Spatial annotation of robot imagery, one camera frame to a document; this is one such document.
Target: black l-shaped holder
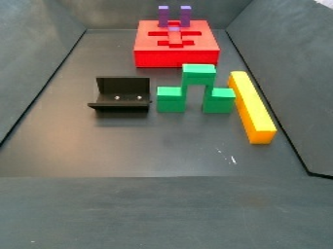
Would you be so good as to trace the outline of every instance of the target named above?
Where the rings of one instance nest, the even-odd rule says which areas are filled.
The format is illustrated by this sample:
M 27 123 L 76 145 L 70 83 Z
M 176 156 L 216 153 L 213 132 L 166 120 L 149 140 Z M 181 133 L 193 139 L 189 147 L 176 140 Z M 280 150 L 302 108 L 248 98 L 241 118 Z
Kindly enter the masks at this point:
M 89 107 L 97 111 L 150 110 L 150 78 L 98 77 L 100 97 Z

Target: long yellow bar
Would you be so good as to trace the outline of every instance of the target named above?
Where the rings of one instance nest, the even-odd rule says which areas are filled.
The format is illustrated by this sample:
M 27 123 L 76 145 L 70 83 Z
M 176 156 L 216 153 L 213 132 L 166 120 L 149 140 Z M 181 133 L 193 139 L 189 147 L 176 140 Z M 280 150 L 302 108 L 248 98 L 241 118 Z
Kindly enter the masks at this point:
M 236 92 L 236 106 L 251 143 L 269 144 L 277 129 L 248 73 L 232 72 L 228 85 Z

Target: red block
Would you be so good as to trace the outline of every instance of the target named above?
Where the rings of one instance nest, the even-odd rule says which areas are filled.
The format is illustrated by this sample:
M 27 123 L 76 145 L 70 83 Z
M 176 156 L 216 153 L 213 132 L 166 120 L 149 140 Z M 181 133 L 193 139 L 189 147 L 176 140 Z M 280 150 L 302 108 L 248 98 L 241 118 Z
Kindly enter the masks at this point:
M 220 47 L 207 20 L 192 20 L 180 32 L 158 27 L 157 20 L 141 20 L 134 45 L 137 67 L 182 67 L 184 63 L 215 64 Z M 169 26 L 180 26 L 173 20 Z

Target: bin floor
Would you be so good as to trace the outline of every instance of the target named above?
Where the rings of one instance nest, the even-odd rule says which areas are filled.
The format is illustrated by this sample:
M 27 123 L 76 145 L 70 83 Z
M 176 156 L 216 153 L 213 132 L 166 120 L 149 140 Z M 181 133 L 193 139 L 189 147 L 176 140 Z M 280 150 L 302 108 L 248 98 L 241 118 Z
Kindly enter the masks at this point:
M 225 31 L 219 87 L 248 70 Z M 157 86 L 181 85 L 181 68 L 137 69 L 136 30 L 90 30 L 0 151 L 2 176 L 164 177 L 306 175 L 281 130 L 271 145 L 251 145 L 239 112 L 204 114 L 204 87 L 188 92 L 182 114 L 157 112 Z M 98 76 L 152 78 L 148 117 L 97 115 Z

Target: gray wall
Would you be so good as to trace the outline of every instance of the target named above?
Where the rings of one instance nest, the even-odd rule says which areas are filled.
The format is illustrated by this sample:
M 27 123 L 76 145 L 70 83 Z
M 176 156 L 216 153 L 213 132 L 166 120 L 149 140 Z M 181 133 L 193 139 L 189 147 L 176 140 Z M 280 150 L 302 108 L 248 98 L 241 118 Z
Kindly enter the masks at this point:
M 85 27 L 53 0 L 0 0 L 0 142 Z
M 333 11 L 256 0 L 227 30 L 310 171 L 333 175 Z
M 225 28 L 253 0 L 153 1 L 153 0 L 58 0 L 88 28 L 137 28 L 140 19 L 154 19 L 158 6 L 169 4 L 178 18 L 181 5 L 192 5 L 195 18 L 209 20 L 213 28 Z

